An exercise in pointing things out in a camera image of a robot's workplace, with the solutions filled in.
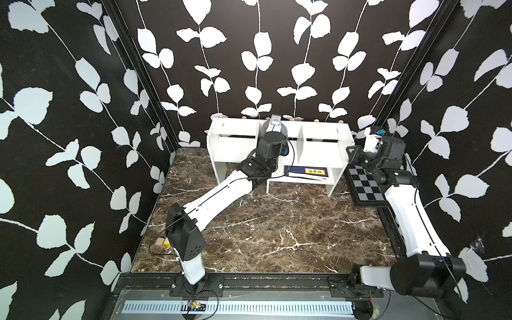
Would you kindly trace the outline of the white wooden bookshelf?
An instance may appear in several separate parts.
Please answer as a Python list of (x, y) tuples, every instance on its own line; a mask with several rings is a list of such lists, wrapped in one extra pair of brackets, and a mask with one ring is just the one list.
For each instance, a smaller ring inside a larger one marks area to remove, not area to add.
[[(240, 163), (257, 147), (257, 140), (270, 126), (262, 119), (218, 117), (207, 134), (207, 150), (218, 183), (225, 180), (228, 163)], [(278, 169), (271, 182), (325, 185), (331, 196), (349, 163), (346, 148), (355, 145), (349, 125), (309, 121), (282, 121), (293, 149), (278, 158)], [(324, 167), (327, 179), (315, 181), (301, 177), (282, 177), (287, 166)]]

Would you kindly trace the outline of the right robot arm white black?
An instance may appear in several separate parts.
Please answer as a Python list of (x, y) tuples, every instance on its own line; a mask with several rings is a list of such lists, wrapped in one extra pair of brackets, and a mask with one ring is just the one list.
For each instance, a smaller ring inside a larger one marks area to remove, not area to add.
[(419, 196), (419, 182), (402, 169), (405, 142), (388, 135), (370, 134), (364, 146), (347, 147), (349, 163), (373, 176), (395, 214), (406, 256), (390, 267), (362, 266), (361, 283), (393, 290), (400, 295), (441, 298), (459, 286), (466, 266), (443, 244)]

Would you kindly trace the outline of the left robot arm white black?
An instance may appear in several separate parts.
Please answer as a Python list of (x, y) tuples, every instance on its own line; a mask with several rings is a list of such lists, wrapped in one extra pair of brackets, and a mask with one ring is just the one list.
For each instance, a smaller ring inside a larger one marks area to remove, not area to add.
[(278, 158), (291, 150), (293, 145), (281, 129), (267, 131), (259, 138), (257, 147), (222, 183), (184, 206), (175, 203), (168, 209), (164, 235), (189, 285), (203, 284), (207, 278), (201, 257), (205, 247), (202, 231), (233, 202), (270, 179), (278, 169)]

